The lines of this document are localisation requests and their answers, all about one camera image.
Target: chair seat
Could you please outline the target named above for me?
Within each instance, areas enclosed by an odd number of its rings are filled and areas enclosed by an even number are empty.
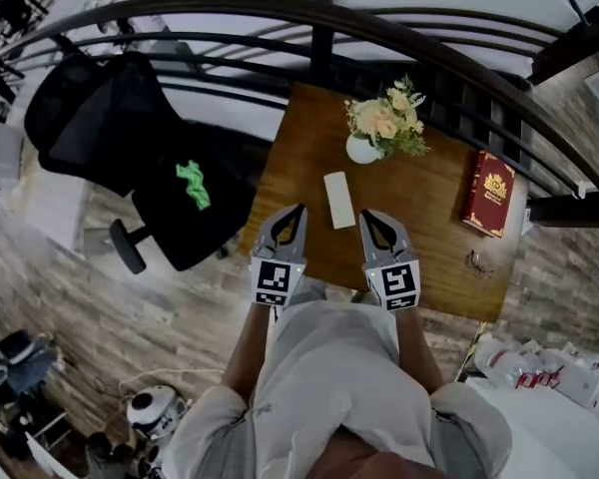
[[[33,339],[26,330],[17,330],[0,341],[0,355],[10,362],[19,362],[33,350]]]
[[[187,194],[188,181],[176,176],[176,164],[193,160],[204,175],[211,205],[199,210]],[[132,194],[148,231],[177,271],[214,253],[247,222],[255,189],[236,179],[201,137],[191,136],[167,155]]]

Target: cable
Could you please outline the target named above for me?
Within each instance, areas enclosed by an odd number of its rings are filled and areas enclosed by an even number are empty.
[[[122,380],[120,383],[118,383],[118,392],[119,392],[119,394],[123,395],[122,394],[122,385],[126,385],[127,383],[131,383],[132,381],[140,379],[143,376],[148,376],[149,374],[158,374],[159,372],[173,372],[173,373],[178,373],[178,374],[182,374],[182,373],[185,373],[185,372],[196,372],[196,373],[218,372],[220,374],[224,373],[221,369],[156,369],[156,370],[153,370],[153,371],[141,372],[140,374],[136,374],[135,376],[132,376],[131,378],[127,378],[125,380]]]

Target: gold emblem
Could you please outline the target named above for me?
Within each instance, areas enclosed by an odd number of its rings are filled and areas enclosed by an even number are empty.
[[[475,217],[475,213],[470,214],[470,221],[473,222],[475,225],[483,228],[483,225],[481,224],[481,222]]]
[[[498,174],[495,174],[494,176],[492,174],[488,174],[483,185],[489,192],[492,192],[496,196],[502,199],[506,198],[506,184]]]

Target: white box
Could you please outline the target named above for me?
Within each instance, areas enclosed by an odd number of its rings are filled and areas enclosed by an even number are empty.
[[[334,172],[323,177],[330,205],[330,216],[334,229],[349,228],[355,225],[350,192],[344,172]]]
[[[578,405],[590,408],[597,399],[599,373],[577,365],[570,355],[558,349],[549,349],[547,353],[550,353],[561,365],[555,390]]]

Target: black office chair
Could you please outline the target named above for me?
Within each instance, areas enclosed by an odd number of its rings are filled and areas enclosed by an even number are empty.
[[[82,54],[67,57],[34,95],[25,130],[44,169],[120,196],[135,190],[132,200],[146,227],[128,233],[115,221],[110,229],[132,272],[146,267],[136,244],[148,235],[183,270],[221,249],[246,223],[255,190],[235,147],[246,136],[183,121],[141,53],[103,67]],[[200,165],[211,197],[203,211],[187,195],[187,181],[176,177],[176,163],[189,160]]]
[[[98,66],[75,54],[44,80],[25,116],[42,168],[127,195],[178,141],[186,123],[138,52]]]
[[[154,238],[173,268],[183,271],[214,252],[226,256],[224,244],[249,217],[255,197],[253,181],[249,181],[252,164],[239,148],[226,144],[235,132],[223,133],[200,124],[190,129],[192,139],[164,157],[131,195],[145,226],[129,233],[116,220],[110,227],[113,245],[133,273],[146,268],[136,245],[148,236]],[[215,149],[222,149],[223,154]],[[197,163],[204,175],[211,205],[203,210],[187,194],[188,182],[176,176],[176,164],[185,166],[189,160]]]

